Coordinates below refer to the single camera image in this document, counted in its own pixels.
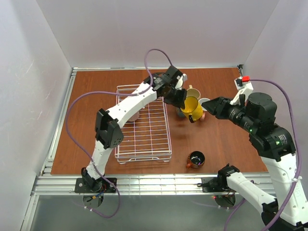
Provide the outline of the pale pink faceted mug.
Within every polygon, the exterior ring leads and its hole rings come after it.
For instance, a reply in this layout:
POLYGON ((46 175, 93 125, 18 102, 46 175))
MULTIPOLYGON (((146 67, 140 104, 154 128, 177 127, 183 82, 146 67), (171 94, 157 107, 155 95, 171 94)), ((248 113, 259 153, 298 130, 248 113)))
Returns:
POLYGON ((136 121, 140 116, 140 112, 137 111, 131 118, 128 119, 128 122, 134 122, 136 121))

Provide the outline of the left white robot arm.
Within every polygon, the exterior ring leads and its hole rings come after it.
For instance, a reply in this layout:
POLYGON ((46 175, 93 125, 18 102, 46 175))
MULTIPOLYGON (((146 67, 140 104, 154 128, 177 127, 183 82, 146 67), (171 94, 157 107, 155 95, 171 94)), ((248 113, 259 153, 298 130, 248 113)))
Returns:
POLYGON ((158 98, 176 108, 184 108, 187 91, 182 85, 186 80, 186 74, 171 65, 167 71, 147 77, 120 103, 97 112, 94 151, 89 165, 81 171, 83 183, 90 191, 101 189, 107 161, 113 149, 124 139, 121 129, 126 122, 158 98))

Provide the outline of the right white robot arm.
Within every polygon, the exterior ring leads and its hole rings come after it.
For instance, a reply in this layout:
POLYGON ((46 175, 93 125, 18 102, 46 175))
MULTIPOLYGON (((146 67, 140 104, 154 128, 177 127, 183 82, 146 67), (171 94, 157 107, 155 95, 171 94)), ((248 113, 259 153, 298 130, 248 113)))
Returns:
POLYGON ((303 231, 308 227, 308 201, 295 173, 295 144, 286 129, 275 123, 276 103, 265 93, 241 94, 240 104, 218 97, 202 103, 217 119, 228 119, 249 133, 270 175, 275 196, 248 180, 238 168, 226 165, 218 171, 214 185, 238 192, 258 212, 270 231, 303 231))

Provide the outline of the yellow mug black handle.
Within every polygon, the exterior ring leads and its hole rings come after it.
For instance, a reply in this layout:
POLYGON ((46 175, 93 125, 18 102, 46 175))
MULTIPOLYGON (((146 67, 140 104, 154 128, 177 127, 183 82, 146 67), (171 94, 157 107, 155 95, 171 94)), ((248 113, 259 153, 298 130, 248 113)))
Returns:
POLYGON ((180 110, 191 123, 197 120, 204 120, 205 112, 197 98, 193 96, 187 97, 184 101, 184 106, 185 108, 181 108, 180 110))

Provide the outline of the blue floral mug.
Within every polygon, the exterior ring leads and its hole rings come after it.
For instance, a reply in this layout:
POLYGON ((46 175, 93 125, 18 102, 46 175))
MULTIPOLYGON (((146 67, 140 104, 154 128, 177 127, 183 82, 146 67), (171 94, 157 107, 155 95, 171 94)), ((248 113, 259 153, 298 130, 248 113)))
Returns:
POLYGON ((177 113, 177 116, 180 117, 180 118, 185 118, 185 114, 181 111, 180 108, 176 108, 176 113, 177 113))

